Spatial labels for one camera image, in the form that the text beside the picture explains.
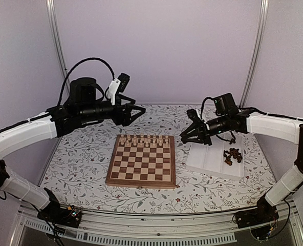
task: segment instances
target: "black cable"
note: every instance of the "black cable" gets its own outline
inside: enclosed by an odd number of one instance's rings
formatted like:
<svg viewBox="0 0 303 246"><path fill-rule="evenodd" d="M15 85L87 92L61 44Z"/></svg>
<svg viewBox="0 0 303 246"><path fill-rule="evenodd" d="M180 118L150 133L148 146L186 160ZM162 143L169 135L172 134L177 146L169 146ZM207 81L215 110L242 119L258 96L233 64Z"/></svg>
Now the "black cable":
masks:
<svg viewBox="0 0 303 246"><path fill-rule="evenodd" d="M5 200L7 199L7 194L6 194L5 191L4 191L4 196L5 196L5 197L1 197L1 196L0 196L0 199L5 201Z"/></svg>
<svg viewBox="0 0 303 246"><path fill-rule="evenodd" d="M222 137L220 137L220 136L218 136L218 135L216 135L216 137L217 137L218 139L222 140L222 141L230 142L230 144L232 144L232 143L234 144L234 143L235 143L235 140L236 140L236 137L235 137L235 135L233 134L232 131L230 131L230 133L231 133L231 136L232 136L232 139L231 139L231 140L224 139L224 138L222 138Z"/></svg>
<svg viewBox="0 0 303 246"><path fill-rule="evenodd" d="M286 115L282 115L282 114L272 114L272 113L265 113L257 108L254 108L254 107L248 107L248 108L239 108L241 110L246 110L246 109L250 109L250 110L253 110L257 113L260 113L260 114L263 114L263 115L269 115L269 116L273 116L273 117L279 117L279 118L287 118L287 119L293 119L293 120L300 120L300 121L303 121L303 119L300 119L300 118L295 118L295 117L291 117L291 116L286 116Z"/></svg>
<svg viewBox="0 0 303 246"><path fill-rule="evenodd" d="M57 233L57 231L56 231L56 225L55 224L53 224L54 225L54 228L51 226L51 224L46 220L46 218L43 216L43 214L40 212L40 210L35 206L35 205L33 205L33 204L31 204L35 209L36 209L36 211L38 212L38 214L40 214L41 215L41 217L42 218L44 218L44 221L47 223L47 225L50 227L50 229L52 230L52 232L53 232L53 234L54 234L54 237L55 237L55 242L57 243L57 245L58 246L65 246L64 244L63 244L63 242L61 241L61 239L60 239L60 236L58 235L58 233Z"/></svg>
<svg viewBox="0 0 303 246"><path fill-rule="evenodd" d="M63 97L63 92L64 92L64 89L65 89L65 85L66 85L66 81L69 79L69 76L70 74L73 72L74 69L76 69L76 67L78 67L81 63L84 63L84 62L87 62L88 60L98 60L102 63L104 63L108 69L110 70L111 74L112 74L112 78L113 80L115 79L115 74L114 74L114 71L113 69L110 67L110 65L104 61L103 59L100 59L100 58L97 58L97 57L89 57L89 58L86 58L86 59L83 59L81 61L79 61L77 64L75 64L71 69L70 71L67 73L64 81L63 81L63 84L61 85L61 89L60 89L60 94L59 94L59 99L58 99L58 103L57 103L57 106L56 106L56 109L60 106L60 103L61 103L61 99Z"/></svg>
<svg viewBox="0 0 303 246"><path fill-rule="evenodd" d="M205 102L207 101L207 100L212 100L212 101L214 101L214 99L212 98L212 97L206 97L204 100L203 100L203 102L202 102L202 108L201 108L201 119L203 119L203 111L204 111L204 104L205 104Z"/></svg>
<svg viewBox="0 0 303 246"><path fill-rule="evenodd" d="M286 199L284 199L284 202L288 205L288 217L287 217L287 220L284 224L284 226L273 236L269 236L267 239L263 239L261 241L264 241L264 240L268 240L268 239L271 239L271 238L274 238L276 237L277 235L279 235L280 232L282 232L284 230L284 228L286 227L286 225L288 224L288 221L289 221L289 218L290 218L290 205L289 203L286 201Z"/></svg>

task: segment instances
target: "metal frame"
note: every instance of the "metal frame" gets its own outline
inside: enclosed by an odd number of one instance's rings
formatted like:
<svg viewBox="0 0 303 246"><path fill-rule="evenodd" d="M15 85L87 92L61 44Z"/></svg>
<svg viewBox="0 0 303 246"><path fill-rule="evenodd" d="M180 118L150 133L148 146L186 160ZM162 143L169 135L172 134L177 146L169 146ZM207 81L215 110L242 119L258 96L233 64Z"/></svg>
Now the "metal frame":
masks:
<svg viewBox="0 0 303 246"><path fill-rule="evenodd" d="M289 204L291 206L290 224L293 235L296 244L303 246L303 228L291 198L289 198ZM277 210L280 216L279 220L285 221L288 215L287 205L282 202L277 206ZM63 237L98 245L163 246L166 245L166 242L168 242L168 246L221 245L235 242L235 232L266 225L265 223L238 229L237 224L232 222L232 216L235 212L145 215L83 210L80 228L67 228ZM18 246L24 227L52 233L44 221L36 218L36 214L36 211L28 204L22 204L10 246Z"/></svg>
<svg viewBox="0 0 303 246"><path fill-rule="evenodd" d="M49 24L50 24L51 32L52 32L53 39L54 39L54 44L55 44L55 49L56 49L56 53L57 53L57 57L58 57L60 70L63 75L63 78L65 78L67 75L67 69L66 69L63 50L62 50L61 43L60 43L54 1L46 0L46 3L47 3L47 12L48 12L48 17L49 17ZM70 84L70 81L68 80L66 83L66 91L68 94L70 93L69 84Z"/></svg>
<svg viewBox="0 0 303 246"><path fill-rule="evenodd" d="M248 94L249 94L249 91L250 91L250 88L252 85L252 81L254 78L256 64L257 64L257 60L258 60L258 54L261 49L261 43L262 43L264 30L265 30L266 17L268 14L268 6L269 6L269 0L262 0L261 10L259 13L256 42L255 42L255 46L254 46L252 60L251 60L250 66L249 66L248 74L247 74L247 80L246 80L244 90L243 90L242 99L240 100L240 107L244 107L246 104Z"/></svg>

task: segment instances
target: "chessboard frame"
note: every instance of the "chessboard frame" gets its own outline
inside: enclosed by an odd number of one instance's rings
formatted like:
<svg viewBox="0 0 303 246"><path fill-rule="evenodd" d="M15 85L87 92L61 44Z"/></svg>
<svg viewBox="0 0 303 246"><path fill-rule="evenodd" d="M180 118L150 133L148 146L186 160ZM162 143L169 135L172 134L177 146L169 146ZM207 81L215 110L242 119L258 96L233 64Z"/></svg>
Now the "chessboard frame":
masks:
<svg viewBox="0 0 303 246"><path fill-rule="evenodd" d="M170 181L143 181L143 185L141 185L141 180L123 180L123 179L114 179L111 178L112 169L114 165L114 159L117 152L117 147L119 146L121 135L117 135L116 142L114 145L112 158L109 166L109 170L107 172L106 184L108 186L116 186L116 187L129 187L129 188L150 188L150 189L174 189L176 187L176 160L175 160L175 140L173 136L168 136L170 143Z"/></svg>

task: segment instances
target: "patterned table surface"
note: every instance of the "patterned table surface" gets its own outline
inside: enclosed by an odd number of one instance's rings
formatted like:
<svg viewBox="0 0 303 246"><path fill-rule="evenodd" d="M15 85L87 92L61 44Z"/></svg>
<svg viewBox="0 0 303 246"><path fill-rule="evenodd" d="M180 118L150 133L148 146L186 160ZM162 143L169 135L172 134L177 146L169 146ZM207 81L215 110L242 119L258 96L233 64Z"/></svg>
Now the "patterned table surface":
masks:
<svg viewBox="0 0 303 246"><path fill-rule="evenodd" d="M180 133L190 125L194 105L147 105L146 113L128 127L111 120L64 136L47 169L42 187L61 203L86 209L126 213L175 214L225 211L254 206L274 183L271 169L252 134L244 136L244 178L232 181L185 169L190 144ZM205 107L204 119L215 118ZM117 134L173 135L177 185L174 190L109 187L105 178Z"/></svg>

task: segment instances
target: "white arm segment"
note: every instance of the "white arm segment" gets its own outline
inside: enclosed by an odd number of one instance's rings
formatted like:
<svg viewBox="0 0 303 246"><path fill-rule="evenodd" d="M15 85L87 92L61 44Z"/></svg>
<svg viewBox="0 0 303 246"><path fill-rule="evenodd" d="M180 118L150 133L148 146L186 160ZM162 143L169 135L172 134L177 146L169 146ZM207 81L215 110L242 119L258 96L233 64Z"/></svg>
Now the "white arm segment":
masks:
<svg viewBox="0 0 303 246"><path fill-rule="evenodd" d="M253 134L262 134L298 144L300 120L278 118L273 116L252 113L246 119L247 131Z"/></svg>
<svg viewBox="0 0 303 246"><path fill-rule="evenodd" d="M299 143L300 120L278 118L273 116L252 113L246 121L247 131L253 134L262 134L287 140L294 144ZM303 173L296 165L291 167L287 173L270 189L266 195L266 201L275 206L303 182Z"/></svg>
<svg viewBox="0 0 303 246"><path fill-rule="evenodd" d="M26 179L14 173L9 167L6 166L6 171L9 175L0 187L1 191L35 205L38 209L44 209L49 204L49 196L47 192L38 186L28 182Z"/></svg>
<svg viewBox="0 0 303 246"><path fill-rule="evenodd" d="M0 160L16 150L57 137L55 122L50 119L46 116L0 133Z"/></svg>

